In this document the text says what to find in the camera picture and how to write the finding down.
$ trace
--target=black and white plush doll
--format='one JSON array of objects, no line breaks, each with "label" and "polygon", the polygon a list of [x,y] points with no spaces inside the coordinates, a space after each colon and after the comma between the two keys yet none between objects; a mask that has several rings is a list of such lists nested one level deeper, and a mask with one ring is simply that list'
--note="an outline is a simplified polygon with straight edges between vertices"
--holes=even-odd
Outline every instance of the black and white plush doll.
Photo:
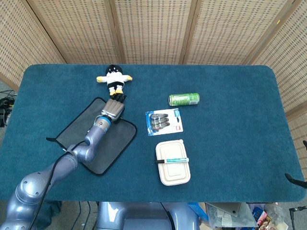
[{"label": "black and white plush doll", "polygon": [[123,94],[123,87],[125,81],[132,81],[129,75],[123,75],[123,70],[120,66],[110,65],[106,69],[106,76],[99,76],[96,78],[97,82],[106,82],[106,86],[110,90],[110,96],[115,93]]}]

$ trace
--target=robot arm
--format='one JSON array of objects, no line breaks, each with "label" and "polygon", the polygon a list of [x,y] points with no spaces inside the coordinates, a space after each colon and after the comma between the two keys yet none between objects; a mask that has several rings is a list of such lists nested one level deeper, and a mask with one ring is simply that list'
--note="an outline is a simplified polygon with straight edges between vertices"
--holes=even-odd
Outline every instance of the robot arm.
[{"label": "robot arm", "polygon": [[74,172],[78,162],[91,162],[94,159],[98,143],[110,128],[111,122],[116,121],[124,110],[124,99],[125,97],[121,97],[107,101],[101,115],[97,116],[94,125],[85,136],[87,146],[71,145],[56,163],[44,171],[29,174],[22,179],[7,204],[6,219],[0,230],[27,230],[31,227],[35,211],[44,195],[55,184]]}]

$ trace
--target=teal tablecloth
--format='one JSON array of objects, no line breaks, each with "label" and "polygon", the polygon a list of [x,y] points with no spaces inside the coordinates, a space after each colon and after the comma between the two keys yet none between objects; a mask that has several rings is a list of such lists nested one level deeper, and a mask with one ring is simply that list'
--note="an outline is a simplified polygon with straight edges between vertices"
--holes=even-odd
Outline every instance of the teal tablecloth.
[{"label": "teal tablecloth", "polygon": [[[24,176],[49,166],[63,151],[56,136],[95,97],[107,65],[33,65],[25,74],[0,151],[0,198]],[[91,201],[297,201],[303,179],[273,71],[266,66],[122,65],[133,77],[124,87],[123,117],[138,135],[102,177],[81,165],[48,199]],[[168,96],[198,92],[199,105],[182,106],[183,133],[147,136],[145,112],[167,109]],[[191,180],[164,186],[155,146],[183,139]]]}]

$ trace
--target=can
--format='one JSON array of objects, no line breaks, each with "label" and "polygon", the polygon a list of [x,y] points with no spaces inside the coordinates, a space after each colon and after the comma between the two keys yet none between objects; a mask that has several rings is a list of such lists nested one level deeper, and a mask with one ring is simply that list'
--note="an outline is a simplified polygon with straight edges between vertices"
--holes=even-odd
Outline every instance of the can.
[{"label": "can", "polygon": [[168,97],[168,104],[170,106],[179,105],[192,105],[200,102],[200,95],[198,93],[184,93],[184,94],[172,94]]}]

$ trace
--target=marker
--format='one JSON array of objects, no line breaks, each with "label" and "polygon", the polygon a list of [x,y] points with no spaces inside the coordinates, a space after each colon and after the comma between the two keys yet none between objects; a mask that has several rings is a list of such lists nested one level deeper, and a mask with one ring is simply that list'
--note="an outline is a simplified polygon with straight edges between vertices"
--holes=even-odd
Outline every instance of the marker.
[{"label": "marker", "polygon": [[156,160],[156,164],[168,164],[168,163],[186,163],[188,158],[174,158],[174,159],[165,159],[165,160]]}]

